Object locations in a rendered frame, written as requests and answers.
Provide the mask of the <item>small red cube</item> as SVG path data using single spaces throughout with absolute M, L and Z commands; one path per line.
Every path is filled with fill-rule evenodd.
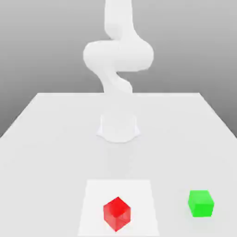
M 120 197 L 103 206 L 104 221 L 115 231 L 119 231 L 131 221 L 131 207 Z

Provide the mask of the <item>small green cube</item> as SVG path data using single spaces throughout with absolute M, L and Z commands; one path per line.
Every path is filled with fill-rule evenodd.
M 190 190 L 188 206 L 195 218 L 211 217 L 214 201 L 208 190 Z

